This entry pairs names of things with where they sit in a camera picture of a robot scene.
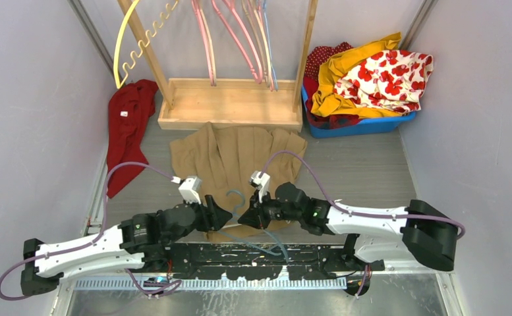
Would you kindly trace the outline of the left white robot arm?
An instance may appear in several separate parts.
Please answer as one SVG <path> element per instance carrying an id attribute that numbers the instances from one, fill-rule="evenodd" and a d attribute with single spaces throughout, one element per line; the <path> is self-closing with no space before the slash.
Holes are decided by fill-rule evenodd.
<path id="1" fill-rule="evenodd" d="M 20 287 L 24 296 L 48 293 L 64 280 L 117 269 L 162 271 L 170 245 L 191 232 L 218 231 L 233 217 L 211 195 L 205 203 L 180 203 L 155 213 L 140 213 L 83 238 L 46 244 L 24 242 Z"/>

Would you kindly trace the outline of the teal blue wire hanger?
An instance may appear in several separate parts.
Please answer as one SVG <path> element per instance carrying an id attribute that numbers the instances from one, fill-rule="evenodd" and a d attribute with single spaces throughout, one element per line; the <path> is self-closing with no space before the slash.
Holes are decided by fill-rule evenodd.
<path id="1" fill-rule="evenodd" d="M 232 210 L 233 219 L 237 220 L 240 217 L 239 209 L 241 207 L 245 206 L 246 198 L 245 198 L 245 195 L 241 191 L 236 190 L 236 189 L 228 190 L 227 193 L 225 194 L 225 196 L 228 197 L 231 194 L 238 195 L 238 197 L 240 198 L 240 201 L 235 206 L 233 206 L 233 210 Z M 265 235 L 267 235 L 269 238 L 271 238 L 275 242 L 274 246 L 269 246 L 267 248 L 264 248 L 263 246 L 258 246 L 254 242 L 248 241 L 247 238 L 253 237 L 253 236 L 257 235 L 257 233 L 254 233 L 254 232 L 248 233 L 248 232 L 240 231 L 240 225 L 238 223 L 235 223 L 232 226 L 230 226 L 230 225 L 224 226 L 221 230 L 217 231 L 217 233 L 222 236 L 225 236 L 229 239 L 232 239 L 236 242 L 240 242 L 246 246 L 249 246 L 251 248 L 259 250 L 265 254 L 276 256 L 276 257 L 279 255 L 282 255 L 285 264 L 289 263 L 289 254 L 287 251 L 287 247 L 275 234 L 273 234 L 272 232 L 270 232 L 268 230 L 262 230 L 259 232 L 259 234 L 264 233 Z"/>

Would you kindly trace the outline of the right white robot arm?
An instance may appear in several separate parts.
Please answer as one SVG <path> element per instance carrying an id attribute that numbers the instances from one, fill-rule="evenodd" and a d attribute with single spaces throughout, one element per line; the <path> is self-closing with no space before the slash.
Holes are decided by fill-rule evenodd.
<path id="1" fill-rule="evenodd" d="M 414 259 L 437 271 L 454 269 L 459 223 L 430 204 L 413 199 L 394 208 L 354 207 L 309 197 L 294 184 L 274 196 L 256 190 L 239 223 L 265 229 L 271 221 L 296 221 L 310 234 L 345 235 L 342 261 L 356 271 L 380 260 Z"/>

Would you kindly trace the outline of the tan brown skirt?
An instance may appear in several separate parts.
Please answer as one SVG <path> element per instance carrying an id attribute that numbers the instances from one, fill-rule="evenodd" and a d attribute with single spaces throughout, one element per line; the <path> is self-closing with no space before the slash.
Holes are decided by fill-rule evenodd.
<path id="1" fill-rule="evenodd" d="M 211 195 L 229 212 L 242 215 L 254 193 L 250 177 L 264 171 L 269 192 L 299 177 L 308 142 L 296 132 L 276 128 L 234 126 L 217 128 L 208 122 L 193 134 L 169 144 L 171 164 L 181 178 L 198 176 L 200 195 Z"/>

